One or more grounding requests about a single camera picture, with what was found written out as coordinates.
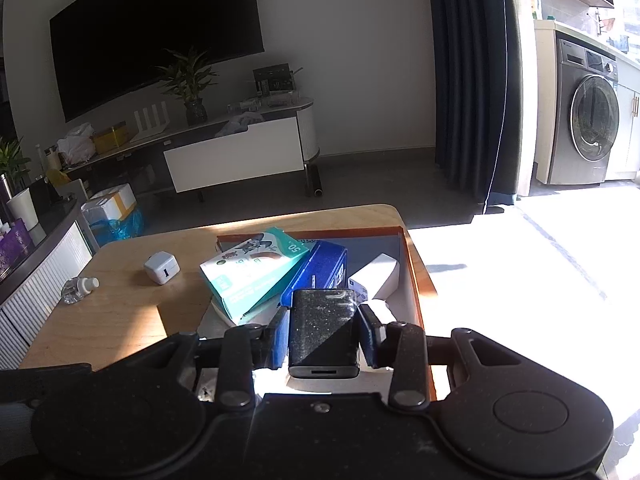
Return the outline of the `table bamboo plant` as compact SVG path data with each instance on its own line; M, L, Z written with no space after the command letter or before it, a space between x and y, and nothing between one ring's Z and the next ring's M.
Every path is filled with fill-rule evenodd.
M21 192L26 188L25 179L29 174L28 165L31 161L29 157L23 155L20 139L1 139L1 172L8 178L14 192Z

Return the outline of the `blue plastic bag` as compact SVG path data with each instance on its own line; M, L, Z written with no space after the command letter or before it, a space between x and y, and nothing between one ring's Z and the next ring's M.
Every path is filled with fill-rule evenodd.
M141 209L136 207L125 219L101 220L94 222L90 229L96 242L103 247L119 240L141 236L144 231L144 218Z

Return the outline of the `white barcode box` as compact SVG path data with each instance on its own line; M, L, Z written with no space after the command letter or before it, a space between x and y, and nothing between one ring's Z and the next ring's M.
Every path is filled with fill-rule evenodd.
M396 292L399 284L399 263L386 254L379 254L362 269L352 274L348 288L359 302L373 299L387 300Z

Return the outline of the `white router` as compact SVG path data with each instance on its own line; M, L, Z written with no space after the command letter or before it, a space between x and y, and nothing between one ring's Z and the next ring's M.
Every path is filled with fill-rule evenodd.
M132 137L133 141L163 133L170 124L166 102L154 103L150 107L143 107L142 110L135 110L134 124L137 132Z

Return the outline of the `orange white cardboard tray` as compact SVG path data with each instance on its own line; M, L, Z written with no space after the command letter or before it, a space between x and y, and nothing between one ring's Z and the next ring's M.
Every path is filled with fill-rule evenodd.
M272 345L259 353L255 392L378 392L401 408L427 404L427 367L414 386L397 382L394 329L407 322L393 298L400 264L378 243L308 245L270 228L203 262L220 318L260 325Z

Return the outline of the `teal cardboard box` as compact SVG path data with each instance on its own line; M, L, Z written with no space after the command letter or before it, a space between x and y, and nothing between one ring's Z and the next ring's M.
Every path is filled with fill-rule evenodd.
M279 296L308 256L309 248L277 228L266 229L200 264L215 304L233 325Z

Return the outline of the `black charger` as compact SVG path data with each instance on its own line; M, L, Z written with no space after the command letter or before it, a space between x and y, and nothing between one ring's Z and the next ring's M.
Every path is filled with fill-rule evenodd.
M344 288L293 292L288 372L299 379L350 379L359 374L358 304Z

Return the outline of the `blue plastic case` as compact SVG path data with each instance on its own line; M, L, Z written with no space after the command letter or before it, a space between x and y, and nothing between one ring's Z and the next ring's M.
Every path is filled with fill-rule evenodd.
M292 280L280 296L280 305L290 308L293 292L303 288L343 288L346 284L347 248L325 240L314 243Z

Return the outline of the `dark blue curtain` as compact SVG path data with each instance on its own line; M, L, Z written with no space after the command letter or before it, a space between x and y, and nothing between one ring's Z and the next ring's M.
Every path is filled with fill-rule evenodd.
M483 208L512 205L523 151L518 0L431 0L435 162Z

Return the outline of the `white plastic bag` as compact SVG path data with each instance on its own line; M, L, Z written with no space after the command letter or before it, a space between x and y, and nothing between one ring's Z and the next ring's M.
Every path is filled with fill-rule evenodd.
M93 158L96 154L96 144L92 140L93 133L94 129L90 122L84 122L58 140L56 146L66 165L75 166Z

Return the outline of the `yellow tin box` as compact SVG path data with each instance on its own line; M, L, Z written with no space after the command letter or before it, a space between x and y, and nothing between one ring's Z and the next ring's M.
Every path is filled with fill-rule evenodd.
M126 122L119 122L92 135L93 144L96 147L96 154L98 155L103 155L116 150L116 148L121 148L131 139L132 135Z

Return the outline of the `potted bamboo plant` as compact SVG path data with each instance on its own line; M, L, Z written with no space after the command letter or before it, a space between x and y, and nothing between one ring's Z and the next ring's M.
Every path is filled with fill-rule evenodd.
M204 60L204 54L186 56L169 51L166 63L158 69L163 94L174 96L182 102L188 125L198 126L208 122L202 92L216 86L218 73L212 64Z

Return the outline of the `white TV cabinet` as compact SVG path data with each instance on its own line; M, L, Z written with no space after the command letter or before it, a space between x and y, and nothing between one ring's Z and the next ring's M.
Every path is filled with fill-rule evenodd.
M314 101L263 107L260 122L223 134L230 116L154 136L136 136L121 148L67 170L91 191L127 182L134 194L200 190L210 186L303 171L320 154L314 130Z

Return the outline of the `clear glass refill bottle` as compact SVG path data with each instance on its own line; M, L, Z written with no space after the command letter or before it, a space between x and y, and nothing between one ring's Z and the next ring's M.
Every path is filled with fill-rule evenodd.
M63 304L77 304L92 294L99 286L100 282L97 278L76 276L64 284L61 290L61 301Z

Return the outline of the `black wall television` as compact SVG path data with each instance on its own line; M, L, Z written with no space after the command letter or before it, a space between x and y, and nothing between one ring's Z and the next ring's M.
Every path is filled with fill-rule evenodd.
M75 0L50 38L66 120L156 84L176 54L216 64L264 50L257 0Z

